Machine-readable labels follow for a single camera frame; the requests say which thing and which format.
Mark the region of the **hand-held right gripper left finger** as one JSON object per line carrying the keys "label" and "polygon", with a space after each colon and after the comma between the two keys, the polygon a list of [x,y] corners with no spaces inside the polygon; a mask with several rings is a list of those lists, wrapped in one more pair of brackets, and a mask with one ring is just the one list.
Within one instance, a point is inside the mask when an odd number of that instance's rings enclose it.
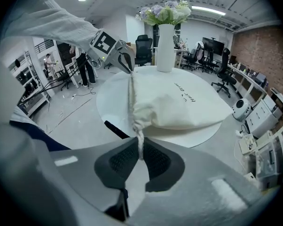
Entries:
{"label": "hand-held right gripper left finger", "polygon": [[119,221],[129,217],[126,180],[138,159],[138,139],[50,153],[58,171],[83,199]]}

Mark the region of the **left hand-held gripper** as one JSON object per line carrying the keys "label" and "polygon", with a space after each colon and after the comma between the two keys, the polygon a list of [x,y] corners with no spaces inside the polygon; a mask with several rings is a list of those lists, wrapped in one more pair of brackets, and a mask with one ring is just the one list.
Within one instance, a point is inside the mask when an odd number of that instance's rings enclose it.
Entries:
{"label": "left hand-held gripper", "polygon": [[90,40],[89,46],[105,64],[120,67],[127,74],[134,71],[134,50],[118,36],[99,29]]}

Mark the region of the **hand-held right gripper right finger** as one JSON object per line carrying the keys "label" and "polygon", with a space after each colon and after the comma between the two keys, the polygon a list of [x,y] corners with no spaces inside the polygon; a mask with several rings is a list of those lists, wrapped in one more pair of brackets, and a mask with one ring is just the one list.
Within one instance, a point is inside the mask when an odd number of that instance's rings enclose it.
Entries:
{"label": "hand-held right gripper right finger", "polygon": [[258,188],[212,155],[146,138],[149,171],[139,226],[230,226],[260,198]]}

